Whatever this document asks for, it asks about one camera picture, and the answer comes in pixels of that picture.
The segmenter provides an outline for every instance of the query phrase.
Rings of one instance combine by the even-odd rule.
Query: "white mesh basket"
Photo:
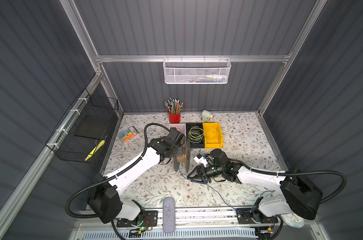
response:
[[[229,58],[165,58],[163,68],[166,84],[225,84],[231,62]]]

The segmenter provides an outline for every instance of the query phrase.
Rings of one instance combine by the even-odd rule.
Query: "box of highlighters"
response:
[[[133,139],[136,136],[139,136],[139,132],[136,130],[135,127],[131,126],[128,129],[125,129],[122,132],[118,133],[118,137],[122,143],[127,142],[128,140]]]

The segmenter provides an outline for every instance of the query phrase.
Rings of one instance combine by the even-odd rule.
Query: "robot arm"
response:
[[[103,223],[114,218],[126,218],[136,223],[144,218],[144,209],[135,200],[120,199],[124,190],[145,171],[163,162],[165,158],[173,157],[177,147],[185,141],[185,136],[172,127],[166,137],[152,139],[148,143],[144,156],[142,152],[121,168],[107,174],[100,174],[94,179],[98,183],[110,179],[105,184],[93,187],[88,191],[87,203]]]
[[[278,194],[277,196],[270,198],[260,197],[256,200],[251,211],[254,219],[288,213],[295,213],[309,220],[315,218],[323,192],[305,175],[280,176],[287,175],[287,172],[250,168],[241,161],[229,160],[225,152],[220,149],[214,149],[210,155],[213,162],[210,166],[205,164],[207,161],[203,156],[198,155],[195,157],[195,160],[202,162],[202,164],[195,167],[187,176],[188,179],[210,183],[211,178],[222,175],[224,179],[230,182],[250,183],[275,190]]]

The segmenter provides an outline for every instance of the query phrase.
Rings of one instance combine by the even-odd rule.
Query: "cable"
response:
[[[178,168],[179,168],[179,172],[180,172],[180,174],[185,178],[185,179],[187,179],[188,181],[191,181],[191,182],[196,182],[196,183],[200,183],[200,184],[205,184],[205,185],[207,185],[208,187],[210,187],[212,190],[214,190],[215,192],[217,192],[217,194],[221,197],[221,199],[223,200],[223,202],[225,203],[225,204],[227,204],[227,202],[224,200],[224,198],[221,196],[221,194],[216,190],[216,189],[214,189],[213,187],[211,187],[210,185],[208,185],[208,184],[206,184],[205,182],[197,182],[197,181],[194,181],[194,180],[190,180],[190,179],[188,179],[188,178],[186,178],[182,173],[181,173],[181,170],[180,170],[180,163],[179,163],[179,160],[178,160],[178,158],[176,158],[176,161],[178,161]],[[245,213],[245,212],[250,212],[251,210],[248,210],[248,211],[242,211],[242,210],[239,210],[239,209],[235,209],[233,206],[231,206],[231,205],[229,205],[229,204],[227,204],[227,206],[228,207],[232,207],[235,211],[237,211],[237,212],[243,212],[243,213]]]
[[[116,177],[122,175],[123,173],[125,173],[126,171],[130,170],[133,166],[135,166],[136,164],[138,164],[138,162],[140,162],[144,155],[145,155],[145,152],[147,151],[147,145],[148,145],[148,139],[147,139],[147,127],[151,126],[151,125],[156,125],[156,126],[160,126],[160,127],[163,127],[165,128],[168,132],[169,132],[169,129],[166,128],[165,126],[161,125],[161,124],[158,124],[158,123],[149,123],[147,124],[145,127],[144,127],[144,150],[143,150],[143,153],[141,154],[141,156],[139,156],[136,161],[134,161],[133,163],[131,163],[131,165],[129,165],[128,167],[126,167],[125,169],[123,169],[122,171],[118,172],[116,175],[112,176],[112,177],[109,177],[107,179],[104,179],[100,182],[97,182],[97,183],[94,183],[94,184],[91,184],[89,185],[88,187],[85,187],[79,191],[77,191],[76,193],[74,193],[68,200],[67,200],[67,203],[65,204],[65,212],[71,216],[71,217],[74,217],[74,218],[94,218],[94,217],[98,217],[96,214],[76,214],[74,213],[73,211],[70,210],[69,206],[71,205],[71,202],[78,196],[80,195],[81,193],[83,193],[84,191],[90,189],[90,188],[93,188],[93,187],[96,187],[98,185],[102,185],[106,182],[109,182],[110,180],[113,180],[113,179],[116,179]]]
[[[222,180],[216,180],[214,177],[213,177],[213,180],[215,180],[215,182],[225,182],[225,181],[226,181],[225,179],[222,179]]]
[[[210,132],[210,131],[216,132],[216,136],[215,137],[210,137],[208,135],[208,132]],[[219,132],[217,132],[217,130],[214,129],[213,127],[206,127],[206,131],[204,132],[204,135],[205,135],[205,138],[208,139],[208,140],[216,140],[219,137]]]
[[[263,194],[265,194],[266,192],[274,192],[275,190],[268,190],[268,191],[265,191],[265,192],[262,192],[261,194],[260,194],[260,196],[262,196]]]
[[[150,219],[150,220],[151,220],[151,223],[152,223],[152,228],[153,228],[153,221],[152,221],[152,218],[147,218],[147,219]]]
[[[340,183],[339,187],[335,191],[333,191],[333,193],[331,193],[330,195],[328,195],[328,196],[324,197],[322,200],[320,200],[321,204],[328,201],[328,200],[330,200],[331,198],[333,198],[337,194],[339,194],[342,191],[342,189],[345,187],[345,185],[347,184],[347,177],[346,176],[344,176],[341,172],[332,171],[332,170],[317,170],[317,171],[296,172],[296,173],[275,172],[275,171],[274,172],[267,172],[267,171],[263,171],[263,170],[260,170],[260,169],[251,168],[251,167],[249,167],[248,165],[246,165],[245,163],[243,163],[242,161],[239,161],[239,160],[231,159],[231,161],[240,163],[241,165],[245,166],[248,170],[250,170],[252,172],[265,174],[265,175],[283,176],[283,177],[295,177],[295,176],[301,176],[301,175],[332,174],[332,175],[340,176],[342,178],[342,182]]]
[[[268,218],[269,219],[269,221],[271,222],[271,224],[272,224],[272,231],[275,231],[275,222],[272,222],[272,220],[271,220],[271,218],[269,217]]]
[[[158,123],[148,123],[145,127],[144,127],[144,150],[143,153],[141,154],[141,157],[144,157],[146,151],[147,151],[147,145],[148,145],[148,138],[147,138],[147,127],[152,126],[152,125],[156,125],[159,127],[164,128],[165,130],[167,130],[169,132],[169,129],[161,124]]]
[[[278,218],[280,218],[280,225],[279,225],[279,228],[277,229],[277,231],[276,231],[276,233],[272,236],[272,237],[270,237],[270,238],[268,238],[268,239],[266,239],[266,240],[272,240],[272,239],[275,239],[275,237],[277,237],[278,236],[278,234],[280,233],[280,231],[281,231],[281,229],[283,228],[283,219],[280,217],[280,215],[276,215]]]
[[[204,137],[204,130],[197,126],[191,127],[188,133],[188,137],[192,144],[199,144],[202,138]]]
[[[111,220],[111,224],[112,224],[112,228],[113,228],[113,231],[116,233],[116,235],[121,239],[121,240],[125,240],[118,232],[117,232],[117,229],[116,229],[116,226],[115,224],[113,223],[113,219]]]

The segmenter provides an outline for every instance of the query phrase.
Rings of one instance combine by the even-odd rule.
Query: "black mounting plate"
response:
[[[158,211],[144,211],[144,217],[145,218],[143,220],[143,223],[140,225],[140,227],[147,226],[148,220],[146,219],[146,217],[152,219],[153,227],[155,227],[157,225]],[[134,227],[134,226],[132,226],[132,224],[133,224],[133,222],[131,222],[130,220],[121,218],[121,219],[117,220],[116,227]]]
[[[236,208],[237,210],[240,211],[249,211],[251,210],[251,208]],[[255,224],[255,222],[252,220],[252,215],[251,214],[247,214],[247,213],[237,213],[236,215],[237,217],[237,221],[239,222],[239,224]],[[268,217],[266,218],[262,223],[278,223],[277,217]]]

